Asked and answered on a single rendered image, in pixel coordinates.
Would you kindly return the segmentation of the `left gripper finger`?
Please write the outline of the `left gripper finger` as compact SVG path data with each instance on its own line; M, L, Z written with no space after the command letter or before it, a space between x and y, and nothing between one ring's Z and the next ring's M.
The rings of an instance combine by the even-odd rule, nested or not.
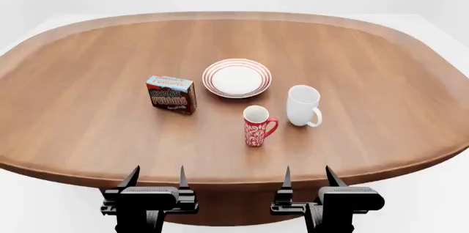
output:
M113 204L117 196L126 188L136 186L140 173L140 166L134 168L134 170L123 180L118 186L113 188L105 189L103 191L103 203Z
M184 166L180 168L180 186L179 186L178 202L180 204L194 204L195 193L190 189L185 176Z

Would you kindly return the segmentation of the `red patterned mug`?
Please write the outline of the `red patterned mug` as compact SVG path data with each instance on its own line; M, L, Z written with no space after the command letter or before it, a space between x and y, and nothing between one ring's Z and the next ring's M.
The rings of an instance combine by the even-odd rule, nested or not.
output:
M278 129L278 119L270 116L265 107L252 105L243 111L245 143L249 147L260 147L265 138Z

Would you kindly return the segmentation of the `white plate with red rings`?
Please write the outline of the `white plate with red rings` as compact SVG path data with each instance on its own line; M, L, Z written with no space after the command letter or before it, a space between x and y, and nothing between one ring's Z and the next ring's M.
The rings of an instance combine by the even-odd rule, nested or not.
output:
M211 64L202 73L204 87L225 98L247 98L262 94L271 85L266 66L250 59L225 59Z

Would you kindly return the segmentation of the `white ceramic mug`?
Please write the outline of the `white ceramic mug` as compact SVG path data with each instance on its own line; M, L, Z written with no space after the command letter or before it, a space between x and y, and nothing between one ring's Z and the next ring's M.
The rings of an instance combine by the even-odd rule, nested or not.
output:
M287 118L295 126L319 127L322 112L319 110L320 93L307 85L295 85L288 91Z

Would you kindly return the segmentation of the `chocolate pudding box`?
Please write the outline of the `chocolate pudding box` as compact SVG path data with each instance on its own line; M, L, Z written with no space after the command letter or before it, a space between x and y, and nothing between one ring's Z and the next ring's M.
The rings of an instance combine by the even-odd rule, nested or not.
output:
M196 93L192 81L152 75L146 85L154 107L189 115L196 110Z

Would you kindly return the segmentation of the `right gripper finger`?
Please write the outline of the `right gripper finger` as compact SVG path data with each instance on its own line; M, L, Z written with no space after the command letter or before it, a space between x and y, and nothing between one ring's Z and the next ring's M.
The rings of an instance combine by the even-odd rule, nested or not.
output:
M291 204L293 197L293 190L290 177L290 168L287 167L283 184L281 188L276 192L274 196L274 202L276 204Z
M325 167L325 173L328 179L329 186L331 187L347 187L347 184L343 182L338 175L329 167Z

